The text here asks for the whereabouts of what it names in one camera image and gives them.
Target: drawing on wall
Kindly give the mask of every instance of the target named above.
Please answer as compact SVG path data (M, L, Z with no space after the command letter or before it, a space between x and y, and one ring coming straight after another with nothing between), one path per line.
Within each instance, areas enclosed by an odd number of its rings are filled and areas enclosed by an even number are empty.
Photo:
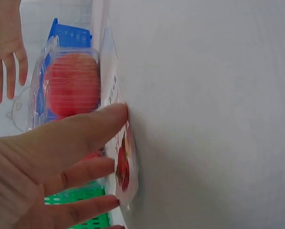
M21 132L24 132L27 120L29 91L30 87L27 87L20 93L20 95L15 96L13 99L12 109L6 114L6 117L11 119L14 126Z

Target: paper label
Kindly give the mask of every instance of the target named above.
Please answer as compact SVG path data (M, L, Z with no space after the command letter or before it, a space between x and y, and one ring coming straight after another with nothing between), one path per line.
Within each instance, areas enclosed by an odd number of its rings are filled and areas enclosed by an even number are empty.
M123 95L123 81L118 74L118 58L111 31L105 31L101 56L102 75L102 107L114 103L125 103ZM106 146L107 156L115 159L115 195L122 206L128 206L138 189L138 166L136 151L130 123L122 127L121 131Z

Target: apple picture on label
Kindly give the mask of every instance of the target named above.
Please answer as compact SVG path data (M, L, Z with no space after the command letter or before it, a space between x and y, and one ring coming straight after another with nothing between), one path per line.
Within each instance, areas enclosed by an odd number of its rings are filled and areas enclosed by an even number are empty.
M126 131L123 133L122 145L118 151L118 164L116 169L116 176L118 178L118 184L122 187L122 191L125 192L128 189L130 181L130 168L128 157L130 156L130 149L128 147L128 140L126 138Z

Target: green plastic basket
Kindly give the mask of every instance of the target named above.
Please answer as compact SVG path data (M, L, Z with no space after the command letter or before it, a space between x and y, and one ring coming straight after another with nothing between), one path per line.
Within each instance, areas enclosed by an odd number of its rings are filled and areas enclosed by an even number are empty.
M97 182L91 182L87 186L71 188L56 195L46 197L45 204L67 204L78 200L90 199L105 195L105 190ZM102 229L110 226L108 214L103 214L70 229Z

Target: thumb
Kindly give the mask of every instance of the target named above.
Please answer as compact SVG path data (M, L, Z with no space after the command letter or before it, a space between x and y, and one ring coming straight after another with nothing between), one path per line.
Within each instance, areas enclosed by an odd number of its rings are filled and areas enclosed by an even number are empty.
M41 184L103 147L120 131L127 117L127 106L122 104L72 116L4 138L3 145L9 150L3 153L30 179Z

